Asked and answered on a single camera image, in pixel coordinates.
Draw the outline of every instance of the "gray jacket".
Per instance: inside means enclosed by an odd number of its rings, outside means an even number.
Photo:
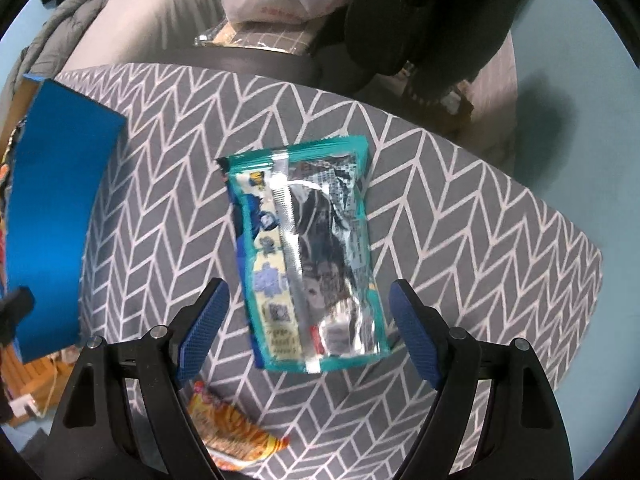
[[[0,128],[25,73],[55,77],[108,0],[65,0],[24,48],[0,93]]]

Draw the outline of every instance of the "orange snack bag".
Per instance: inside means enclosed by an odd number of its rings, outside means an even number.
[[[240,471],[289,445],[287,437],[275,438],[252,424],[202,381],[194,385],[188,412],[213,462],[226,471]]]

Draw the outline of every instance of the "light blue floor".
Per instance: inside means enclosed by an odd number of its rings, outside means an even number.
[[[532,0],[513,43],[516,177],[604,256],[596,313],[557,392],[578,477],[640,387],[640,71],[591,0]]]
[[[0,88],[20,51],[29,46],[52,12],[40,0],[29,0],[0,39]]]
[[[42,428],[47,433],[51,431],[54,413],[55,412],[51,410],[51,413],[47,413],[47,416],[42,420],[30,420],[29,422],[21,424],[17,428],[11,428],[10,426],[3,424],[2,430],[9,439],[9,442],[14,445],[15,449],[20,451],[36,431],[38,431],[38,428]]]

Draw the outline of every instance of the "snack bag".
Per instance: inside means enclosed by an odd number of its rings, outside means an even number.
[[[188,406],[189,415],[213,462],[226,471],[240,471],[286,448],[289,439],[278,439],[196,381]]]
[[[318,373],[389,354],[370,266],[365,137],[219,160],[257,365]]]

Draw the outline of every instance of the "screw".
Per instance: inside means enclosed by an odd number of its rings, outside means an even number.
[[[449,329],[449,335],[453,339],[464,339],[466,337],[466,330],[464,328],[460,328],[459,326],[455,326]]]
[[[522,350],[523,352],[529,350],[529,348],[531,346],[529,344],[529,341],[527,341],[526,339],[523,339],[521,337],[517,338],[514,344],[516,345],[516,348],[518,350]]]
[[[102,343],[102,338],[99,335],[92,335],[86,342],[87,348],[98,348]]]
[[[166,336],[166,333],[169,332],[169,330],[164,325],[157,325],[153,327],[150,332],[153,339],[160,339],[161,337]]]

